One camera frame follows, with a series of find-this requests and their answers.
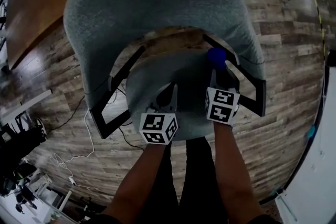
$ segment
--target sleeve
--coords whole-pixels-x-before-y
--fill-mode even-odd
[[[91,218],[88,221],[85,221],[84,224],[122,224],[120,221],[116,220],[114,217],[108,215],[97,215]]]
[[[261,215],[251,220],[248,224],[280,224],[268,215]]]

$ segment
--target black cable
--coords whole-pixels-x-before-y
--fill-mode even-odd
[[[117,88],[119,91],[121,91],[123,93],[124,96],[126,96],[126,93],[124,93],[122,90],[120,90],[119,88]],[[128,125],[131,125],[133,122],[130,122],[128,124],[125,124],[125,125],[121,125],[121,126],[128,126]]]
[[[126,96],[126,93],[124,93],[122,90],[120,90],[119,88],[117,88],[119,91],[121,91],[123,93],[124,96]]]
[[[108,76],[106,79],[104,79],[104,81],[102,83],[100,83],[97,87],[95,87],[95,89],[91,92],[84,92],[85,94],[92,94],[94,93],[95,91],[97,91],[99,89],[100,86],[102,86],[108,79],[109,79],[110,76]]]
[[[128,124],[125,124],[125,125],[121,125],[121,126],[128,126],[128,125],[131,125],[133,122],[131,121],[130,123]]]
[[[116,94],[116,95],[115,95],[115,97],[114,97],[114,99],[113,99],[112,103],[107,103],[107,104],[113,104],[113,103],[116,101],[116,99],[117,99],[117,95],[118,95],[118,92],[116,92],[115,94]]]
[[[76,106],[75,111],[73,112],[73,114],[71,115],[71,117],[65,123],[63,123],[62,125],[60,125],[60,126],[58,126],[56,128],[51,129],[49,132],[54,131],[56,129],[59,129],[59,128],[63,127],[64,125],[66,125],[69,121],[71,121],[71,119],[73,118],[73,116],[77,112],[77,109],[79,108],[81,102],[83,101],[84,97],[85,97],[85,95],[82,97],[82,99],[80,99],[80,101],[79,101],[78,105]]]
[[[130,144],[130,143],[126,140],[125,134],[124,134],[124,132],[121,130],[120,127],[119,127],[119,130],[120,130],[120,132],[122,133],[122,136],[124,137],[125,142],[126,142],[127,144],[129,144],[129,145],[132,146],[132,147],[137,147],[137,148],[141,149],[142,151],[144,151],[144,149],[143,149],[142,147],[134,146],[134,145]]]

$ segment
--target white box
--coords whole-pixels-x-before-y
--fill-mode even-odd
[[[205,98],[206,118],[231,125],[240,94],[208,87]]]
[[[174,113],[141,114],[139,131],[148,144],[168,145],[178,128]]]

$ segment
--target power cord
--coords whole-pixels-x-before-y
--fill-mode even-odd
[[[83,97],[80,99],[80,101],[79,101],[78,105],[76,106],[75,111],[73,112],[73,114],[71,115],[71,117],[65,123],[63,123],[62,125],[60,125],[60,126],[58,126],[56,128],[51,129],[49,132],[57,130],[57,129],[60,129],[61,127],[63,127],[64,125],[66,125],[69,121],[71,121],[71,119],[73,118],[73,116],[76,114],[76,112],[77,112],[77,110],[78,110],[81,102],[83,101],[84,97],[85,97],[85,95],[83,95]]]
[[[122,93],[124,94],[124,96],[126,96],[126,94],[125,94],[122,90],[120,90],[119,88],[117,88],[117,89],[118,89],[120,92],[122,92]],[[116,95],[114,96],[114,99],[113,99],[112,103],[114,103],[115,100],[117,99],[117,94],[118,94],[118,92],[116,92],[115,94],[116,94]],[[80,101],[79,101],[78,105],[76,106],[76,108],[75,108],[73,114],[71,115],[71,117],[70,117],[65,123],[61,124],[60,126],[58,126],[58,127],[56,127],[56,128],[51,129],[49,132],[54,131],[54,130],[56,130],[56,129],[59,129],[59,128],[63,127],[64,125],[66,125],[66,124],[73,118],[73,116],[76,114],[76,112],[77,112],[77,110],[78,110],[80,104],[82,103],[84,97],[85,97],[85,95],[80,99]],[[89,155],[87,155],[87,156],[81,156],[81,155],[80,155],[80,156],[74,156],[74,157],[72,157],[71,159],[69,159],[69,160],[67,160],[67,161],[64,161],[64,160],[63,160],[57,153],[54,153],[54,157],[53,157],[53,156],[50,157],[50,161],[52,162],[52,164],[54,164],[54,165],[57,166],[57,167],[61,167],[61,168],[63,168],[63,169],[66,169],[66,170],[68,170],[68,171],[71,173],[71,176],[69,176],[69,179],[73,178],[73,172],[68,168],[68,166],[66,165],[66,163],[71,162],[73,159],[77,159],[77,158],[88,158],[88,157],[91,156],[92,153],[95,152],[94,144],[93,144],[93,140],[92,140],[92,136],[91,136],[91,132],[90,132],[89,127],[88,127],[88,125],[87,125],[87,123],[86,123],[86,117],[87,117],[88,113],[89,113],[89,109],[86,111],[86,114],[85,114],[83,120],[84,120],[84,124],[85,124],[85,126],[86,126],[86,128],[87,128],[87,130],[88,130],[89,136],[90,136],[90,141],[91,141],[91,144],[92,144],[92,152],[91,152]],[[122,126],[128,126],[128,125],[130,125],[130,124],[132,124],[132,123],[133,123],[133,122],[130,122],[130,123],[128,123],[128,124],[126,124],[126,125],[122,125]],[[121,131],[121,133],[122,133],[122,135],[123,135],[123,137],[124,137],[124,140],[125,140],[125,142],[126,142],[128,145],[130,145],[130,146],[132,146],[132,147],[139,148],[139,149],[141,149],[142,151],[144,151],[143,148],[141,148],[141,147],[139,147],[139,146],[135,146],[135,145],[130,144],[130,143],[127,141],[127,139],[126,139],[126,137],[125,137],[125,134],[124,134],[124,132],[120,129],[120,127],[119,127],[119,130]],[[90,187],[86,187],[86,186],[82,186],[82,185],[78,185],[78,184],[75,184],[75,185],[76,185],[77,187],[82,187],[82,188],[86,188],[86,189],[94,189],[94,190],[100,191],[100,190],[98,190],[98,189],[96,189],[96,188],[90,188]]]
[[[65,163],[71,162],[73,159],[77,159],[77,158],[88,158],[88,157],[91,156],[91,154],[93,152],[95,152],[94,144],[93,144],[93,140],[92,140],[92,136],[91,136],[91,132],[90,132],[89,127],[86,124],[86,120],[85,120],[86,116],[88,115],[88,112],[89,112],[89,110],[86,112],[83,120],[84,120],[85,126],[86,126],[86,128],[87,128],[87,130],[89,132],[90,141],[91,141],[91,144],[92,144],[92,152],[88,156],[74,156],[74,157],[72,157],[71,159],[69,159],[67,161],[63,161],[63,159],[57,153],[54,153],[54,157],[50,157],[50,161],[55,166],[64,168],[64,169],[68,170],[71,173],[71,176],[69,176],[69,178],[73,178],[73,173],[72,173],[72,171],[68,168],[68,166]]]
[[[122,94],[124,95],[124,96],[126,96],[126,93],[124,93],[122,90],[120,90],[119,88],[117,88],[120,92],[122,92]],[[121,125],[121,126],[128,126],[128,125],[131,125],[133,122],[131,121],[130,123],[128,123],[128,124],[125,124],[125,125]]]
[[[129,144],[129,145],[132,146],[132,147],[136,147],[136,148],[139,148],[139,149],[141,149],[142,151],[144,151],[144,149],[143,149],[142,147],[140,147],[140,146],[135,146],[135,145],[130,144],[130,142],[128,142],[128,141],[126,140],[125,134],[124,134],[124,132],[121,130],[120,127],[119,127],[119,130],[120,130],[120,132],[122,133],[122,136],[124,137],[125,142],[126,142],[127,144]]]

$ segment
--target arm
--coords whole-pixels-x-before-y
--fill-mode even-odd
[[[133,223],[150,194],[165,145],[149,144],[120,184],[112,203],[103,214],[123,224]]]
[[[254,197],[247,168],[230,126],[214,122],[214,129],[216,177],[223,204],[232,223],[247,224],[263,211]]]

